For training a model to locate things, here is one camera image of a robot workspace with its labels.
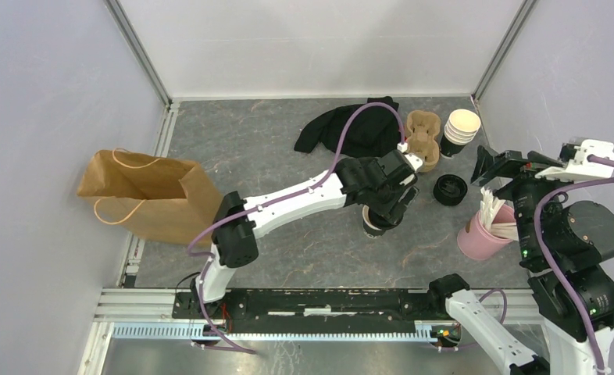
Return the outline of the stack of black lids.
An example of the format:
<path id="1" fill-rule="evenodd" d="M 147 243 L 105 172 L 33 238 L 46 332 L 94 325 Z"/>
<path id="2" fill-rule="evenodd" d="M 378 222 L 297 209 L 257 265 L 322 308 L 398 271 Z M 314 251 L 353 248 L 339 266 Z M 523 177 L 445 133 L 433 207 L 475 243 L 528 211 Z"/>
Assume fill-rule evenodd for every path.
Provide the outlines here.
<path id="1" fill-rule="evenodd" d="M 444 174 L 436 179 L 433 196 L 445 206 L 456 206 L 466 197 L 468 184 L 455 174 Z"/>

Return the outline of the stack of white paper cups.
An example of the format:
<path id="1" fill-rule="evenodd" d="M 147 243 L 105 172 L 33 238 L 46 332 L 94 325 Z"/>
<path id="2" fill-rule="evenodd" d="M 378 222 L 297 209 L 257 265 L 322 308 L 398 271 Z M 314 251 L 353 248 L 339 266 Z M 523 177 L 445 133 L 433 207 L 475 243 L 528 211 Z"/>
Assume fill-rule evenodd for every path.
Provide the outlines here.
<path id="1" fill-rule="evenodd" d="M 440 154 L 445 158 L 452 158 L 459 154 L 477 135 L 481 128 L 481 119 L 468 109 L 452 111 L 443 128 L 440 140 Z"/>

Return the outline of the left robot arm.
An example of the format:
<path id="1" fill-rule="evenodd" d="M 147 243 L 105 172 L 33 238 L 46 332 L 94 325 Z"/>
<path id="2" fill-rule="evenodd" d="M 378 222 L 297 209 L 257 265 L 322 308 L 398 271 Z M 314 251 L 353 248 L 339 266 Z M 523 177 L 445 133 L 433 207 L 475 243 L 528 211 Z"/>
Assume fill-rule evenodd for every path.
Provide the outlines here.
<path id="1" fill-rule="evenodd" d="M 419 192 L 415 184 L 423 165 L 418 155 L 394 150 L 383 157 L 344 158 L 332 170 L 272 194 L 225 195 L 204 232 L 212 245 L 196 282 L 192 309 L 202 318 L 214 317 L 235 270 L 258 258 L 257 240 L 285 224 L 360 205 L 367 236 L 377 238 L 396 228 Z"/>

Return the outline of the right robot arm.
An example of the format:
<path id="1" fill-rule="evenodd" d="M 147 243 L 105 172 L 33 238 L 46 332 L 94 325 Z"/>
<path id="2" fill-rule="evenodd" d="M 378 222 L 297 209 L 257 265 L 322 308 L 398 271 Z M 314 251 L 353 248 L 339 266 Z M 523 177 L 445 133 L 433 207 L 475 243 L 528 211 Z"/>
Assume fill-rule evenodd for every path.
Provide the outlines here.
<path id="1" fill-rule="evenodd" d="M 450 274 L 432 281 L 427 309 L 451 317 L 503 374 L 608 374 L 614 339 L 614 281 L 602 263 L 614 258 L 614 213 L 593 201 L 568 203 L 581 188 L 614 184 L 614 146 L 591 139 L 565 143 L 557 159 L 538 152 L 477 150 L 473 184 L 497 177 L 494 196 L 509 200 L 522 252 L 521 266 L 542 316 L 548 358 L 516 340 L 481 304 L 469 285 Z"/>

